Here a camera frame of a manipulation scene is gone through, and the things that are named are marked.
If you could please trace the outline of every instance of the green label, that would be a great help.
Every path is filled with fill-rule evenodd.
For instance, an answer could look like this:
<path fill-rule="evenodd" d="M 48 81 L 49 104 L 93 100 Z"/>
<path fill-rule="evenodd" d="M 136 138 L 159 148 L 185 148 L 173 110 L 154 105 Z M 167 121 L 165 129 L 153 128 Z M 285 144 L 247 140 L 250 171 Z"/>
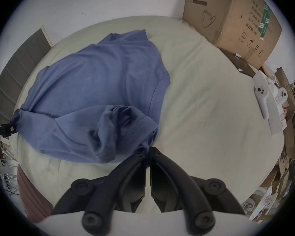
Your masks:
<path fill-rule="evenodd" d="M 265 2 L 265 9 L 264 9 L 264 12 L 263 12 L 263 17 L 261 19 L 261 22 L 260 22 L 260 25 L 259 25 L 259 28 L 258 28 L 258 31 L 261 33 L 260 39 L 262 41 L 264 39 L 265 32 L 266 32 L 266 30 L 268 28 L 268 24 L 269 24 L 269 21 L 270 21 L 270 14 L 271 14 L 271 10 L 270 10 L 269 6 Z"/>

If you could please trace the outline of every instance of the bed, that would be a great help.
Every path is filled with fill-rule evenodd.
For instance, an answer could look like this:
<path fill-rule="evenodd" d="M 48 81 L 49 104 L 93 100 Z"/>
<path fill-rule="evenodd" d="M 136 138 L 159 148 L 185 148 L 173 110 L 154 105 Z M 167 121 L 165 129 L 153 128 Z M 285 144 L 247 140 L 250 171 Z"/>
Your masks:
<path fill-rule="evenodd" d="M 19 108 L 37 73 L 59 59 L 98 43 L 109 33 L 146 29 L 169 72 L 154 144 L 189 175 L 219 178 L 240 203 L 263 182 L 283 149 L 283 132 L 271 135 L 254 94 L 251 77 L 180 19 L 138 16 L 82 29 L 53 46 L 28 78 Z M 79 178 L 106 176 L 117 164 L 79 164 L 36 152 L 19 135 L 10 137 L 17 161 L 37 190 L 53 205 Z"/>

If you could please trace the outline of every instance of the bed headboard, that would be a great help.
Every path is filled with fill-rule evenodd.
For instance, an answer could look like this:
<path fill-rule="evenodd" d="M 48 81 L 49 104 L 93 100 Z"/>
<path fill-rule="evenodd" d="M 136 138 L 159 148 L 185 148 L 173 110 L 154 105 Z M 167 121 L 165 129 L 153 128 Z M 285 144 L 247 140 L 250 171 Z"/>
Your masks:
<path fill-rule="evenodd" d="M 50 49 L 43 31 L 39 29 L 10 58 L 0 75 L 0 124 L 10 122 L 25 82 Z"/>

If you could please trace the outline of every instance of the white controller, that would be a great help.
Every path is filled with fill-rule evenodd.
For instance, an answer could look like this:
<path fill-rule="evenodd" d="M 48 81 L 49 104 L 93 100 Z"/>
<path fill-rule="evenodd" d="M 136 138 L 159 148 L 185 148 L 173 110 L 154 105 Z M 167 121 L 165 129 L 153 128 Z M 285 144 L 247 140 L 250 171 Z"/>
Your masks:
<path fill-rule="evenodd" d="M 285 88 L 280 88 L 277 94 L 276 103 L 278 105 L 282 105 L 286 101 L 287 101 L 287 91 Z"/>
<path fill-rule="evenodd" d="M 269 111 L 268 111 L 268 107 L 266 105 L 266 99 L 269 96 L 269 91 L 264 87 L 259 87 L 259 88 L 256 88 L 255 95 L 257 97 L 263 118 L 265 120 L 268 120 L 269 119 Z"/>

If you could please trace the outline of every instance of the blue t-shirt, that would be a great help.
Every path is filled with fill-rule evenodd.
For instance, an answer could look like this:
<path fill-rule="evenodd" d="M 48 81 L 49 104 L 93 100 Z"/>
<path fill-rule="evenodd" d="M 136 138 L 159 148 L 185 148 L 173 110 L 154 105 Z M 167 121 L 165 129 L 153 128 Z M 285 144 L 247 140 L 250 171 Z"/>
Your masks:
<path fill-rule="evenodd" d="M 169 84 L 145 30 L 109 34 L 41 70 L 11 124 L 49 156 L 120 162 L 153 145 Z"/>

